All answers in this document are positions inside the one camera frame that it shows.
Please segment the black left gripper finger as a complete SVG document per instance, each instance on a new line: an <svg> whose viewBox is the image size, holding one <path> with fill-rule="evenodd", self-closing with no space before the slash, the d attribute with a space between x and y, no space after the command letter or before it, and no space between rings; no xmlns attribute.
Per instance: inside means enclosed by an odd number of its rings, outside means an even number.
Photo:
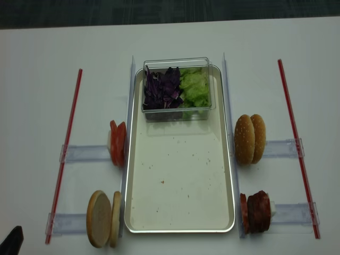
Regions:
<svg viewBox="0 0 340 255"><path fill-rule="evenodd" d="M21 226L16 226L4 239L0 246L1 255L18 255L23 243L24 236Z"/></svg>

